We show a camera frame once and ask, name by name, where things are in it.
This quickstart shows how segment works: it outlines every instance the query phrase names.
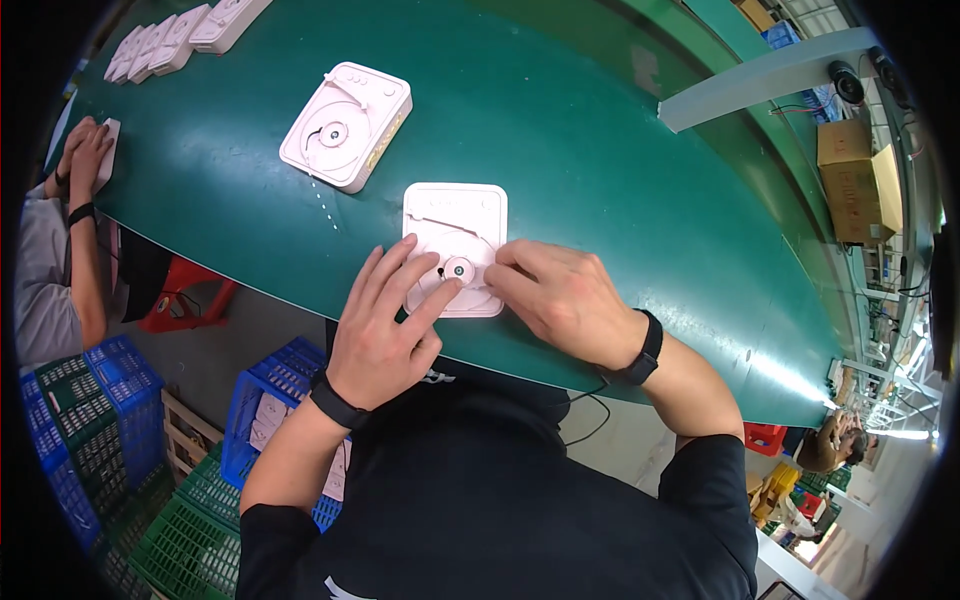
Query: factory floor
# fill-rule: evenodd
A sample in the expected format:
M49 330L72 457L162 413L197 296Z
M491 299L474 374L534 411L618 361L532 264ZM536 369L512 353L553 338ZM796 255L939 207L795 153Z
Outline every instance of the factory floor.
M206 307L215 285L188 292ZM126 333L167 385L192 411L223 430L237 374L300 335L325 346L324 318L291 304L241 287L228 308L228 323L153 335L136 324L114 324L109 335ZM673 456L674 436L650 406L603 398L610 420L571 446L568 455L641 490L656 495L660 473ZM576 440L603 420L600 404L586 397L574 402L561 422L561 436ZM747 452L747 470L763 476L779 459Z

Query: green workbench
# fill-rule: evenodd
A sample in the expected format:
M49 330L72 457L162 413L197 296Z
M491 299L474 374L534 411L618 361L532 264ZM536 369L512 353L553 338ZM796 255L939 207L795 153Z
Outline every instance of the green workbench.
M587 12L609 11L577 1ZM370 249L399 238L409 184L495 183L510 198L511 239L599 254L629 304L652 310L720 371L745 420L818 424L824 377L841 349L757 177L745 182L716 140L670 132L657 120L657 98L633 77L504 16L499 4L275 0L221 57L195 53L179 72L107 84L109 58L132 27L193 6L139 2L86 68L68 124L86 114L122 122L113 177L96 203L176 253L337 318ZM628 57L634 34L663 36L616 14L616 31L605 31L608 15L598 14L581 21L596 26L583 35L619 36ZM683 57L661 46L660 68L681 69ZM343 60L405 79L414 97L353 196L277 154L324 72ZM576 390L598 383L506 311L443 320L437 331L452 358ZM605 395L646 401L632 389Z

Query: cardboard box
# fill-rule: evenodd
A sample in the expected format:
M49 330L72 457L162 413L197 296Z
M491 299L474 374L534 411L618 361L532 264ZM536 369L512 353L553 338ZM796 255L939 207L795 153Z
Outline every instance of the cardboard box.
M893 147L873 156L865 123L846 119L818 126L817 166L838 241L879 244L903 228Z
M758 0L735 0L733 3L758 33L762 34L777 24Z

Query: yellow label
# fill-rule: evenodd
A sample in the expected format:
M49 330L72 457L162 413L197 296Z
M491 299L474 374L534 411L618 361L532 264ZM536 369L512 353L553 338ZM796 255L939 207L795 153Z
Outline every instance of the yellow label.
M394 133L396 132L396 129L400 127L400 123L402 122L403 122L403 113L398 112L396 114L396 119L394 119L394 123L387 130L387 134L384 135L383 141L377 144L376 148L373 149L373 152L370 153L370 157L367 158L368 169L372 170L373 166L376 165L377 161L380 160L380 155L382 155L383 151L386 150L387 144L389 144L390 140L394 138Z

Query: white logo on shirt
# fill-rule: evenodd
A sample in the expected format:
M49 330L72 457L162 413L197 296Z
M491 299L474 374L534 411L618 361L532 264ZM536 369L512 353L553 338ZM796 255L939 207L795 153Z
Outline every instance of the white logo on shirt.
M360 596L354 596L348 591L344 591L340 586L333 583L333 578L330 576L326 577L324 584L326 588L330 590L330 600L376 600L375 598L361 598Z

